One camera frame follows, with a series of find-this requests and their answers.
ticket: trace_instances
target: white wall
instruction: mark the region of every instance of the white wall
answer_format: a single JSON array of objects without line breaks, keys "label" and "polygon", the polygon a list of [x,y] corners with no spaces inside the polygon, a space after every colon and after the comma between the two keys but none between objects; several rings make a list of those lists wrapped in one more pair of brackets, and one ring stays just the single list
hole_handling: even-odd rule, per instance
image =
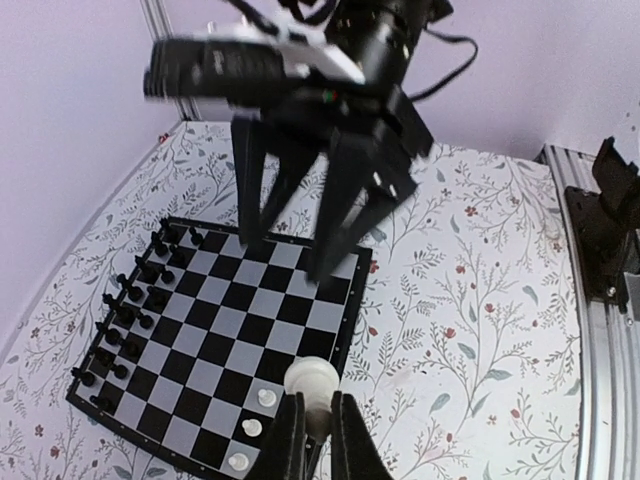
[{"label": "white wall", "polygon": [[[640,2],[451,1],[456,12],[434,28],[471,35],[481,50],[467,74],[420,105],[438,141],[524,158],[544,142],[595,153],[638,105]],[[277,4],[252,3],[265,13]],[[239,18],[220,0],[165,4],[179,32]],[[469,53],[423,35],[405,90],[430,85]]]},{"label": "white wall", "polygon": [[61,255],[158,134],[138,1],[3,2],[0,28],[0,350]]}]

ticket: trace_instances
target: white chess piece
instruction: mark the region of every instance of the white chess piece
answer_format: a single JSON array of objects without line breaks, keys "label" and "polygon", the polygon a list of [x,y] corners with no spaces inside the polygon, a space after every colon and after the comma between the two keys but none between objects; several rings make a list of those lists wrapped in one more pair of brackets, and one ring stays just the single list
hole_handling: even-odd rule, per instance
[{"label": "white chess piece", "polygon": [[229,457],[229,465],[237,472],[242,472],[249,468],[249,457],[244,453],[234,453]]},{"label": "white chess piece", "polygon": [[296,360],[284,374],[287,394],[302,393],[307,419],[307,435],[323,443],[331,431],[331,400],[340,387],[340,377],[328,361],[320,357]]},{"label": "white chess piece", "polygon": [[242,429],[249,437],[257,437],[262,433],[262,424],[259,420],[252,418],[242,422]]},{"label": "white chess piece", "polygon": [[265,408],[271,408],[276,404],[278,396],[273,390],[261,388],[258,390],[258,403]]}]

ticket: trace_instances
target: black cable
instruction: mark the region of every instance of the black cable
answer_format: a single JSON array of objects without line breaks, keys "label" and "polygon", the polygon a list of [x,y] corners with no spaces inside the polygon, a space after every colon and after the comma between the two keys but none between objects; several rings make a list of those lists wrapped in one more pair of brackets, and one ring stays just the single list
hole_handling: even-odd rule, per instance
[{"label": "black cable", "polygon": [[252,23],[256,26],[258,30],[268,35],[278,35],[280,33],[280,29],[278,26],[271,22],[267,17],[262,15],[258,10],[256,10],[251,4],[246,2],[245,0],[225,0],[229,2],[231,5],[236,7],[242,13],[249,23]]},{"label": "black cable", "polygon": [[469,68],[471,66],[471,64],[473,62],[475,62],[476,57],[478,56],[478,44],[471,37],[466,37],[466,36],[463,36],[463,35],[447,35],[445,33],[434,32],[432,30],[426,30],[426,32],[429,35],[431,35],[431,36],[433,36],[433,37],[437,38],[438,40],[440,40],[442,42],[445,42],[445,43],[450,43],[450,44],[469,43],[469,44],[473,45],[473,50],[474,51],[473,51],[473,55],[471,55],[471,58],[469,58],[469,60],[467,60],[462,65],[460,65],[455,70],[453,70],[451,73],[449,73],[446,77],[444,77],[438,83],[432,85],[431,87],[427,88],[426,90],[423,90],[423,91],[421,91],[419,93],[415,93],[415,94],[411,95],[409,97],[409,100],[411,100],[414,103],[415,102],[420,102],[422,100],[425,100],[425,99],[429,98],[434,93],[440,91],[440,89],[442,89],[443,87],[447,86],[449,84],[449,82],[454,80],[458,75],[460,75],[467,68]]}]

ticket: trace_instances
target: leaf pattern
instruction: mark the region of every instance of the leaf pattern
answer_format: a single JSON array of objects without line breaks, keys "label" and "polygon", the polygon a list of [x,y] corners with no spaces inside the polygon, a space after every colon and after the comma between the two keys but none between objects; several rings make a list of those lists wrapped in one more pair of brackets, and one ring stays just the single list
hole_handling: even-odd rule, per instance
[{"label": "leaf pattern", "polygon": [[[183,123],[73,246],[4,352],[0,478],[193,478],[63,398],[105,313],[102,293],[119,291],[117,274],[158,219],[235,223],[231,153],[228,124]],[[317,163],[274,231],[312,235]],[[276,171],[267,164],[265,185]],[[434,145],[412,174],[416,194],[362,239],[374,263],[342,388],[396,480],[573,478],[580,335],[548,168]],[[330,480],[330,453],[325,444],[318,480]]]}]

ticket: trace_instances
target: white pawn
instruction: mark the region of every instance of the white pawn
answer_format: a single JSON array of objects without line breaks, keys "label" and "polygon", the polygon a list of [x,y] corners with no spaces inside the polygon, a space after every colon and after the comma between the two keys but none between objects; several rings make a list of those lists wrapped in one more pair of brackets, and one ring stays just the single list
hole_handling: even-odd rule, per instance
[{"label": "white pawn", "polygon": [[257,437],[262,433],[262,424],[259,420],[252,418],[251,420],[245,420],[242,422],[242,429],[248,437]]},{"label": "white pawn", "polygon": [[261,388],[258,390],[258,403],[265,408],[271,408],[276,404],[278,396],[273,390]]},{"label": "white pawn", "polygon": [[234,453],[229,457],[229,465],[237,472],[242,472],[249,468],[249,457],[244,453]]}]

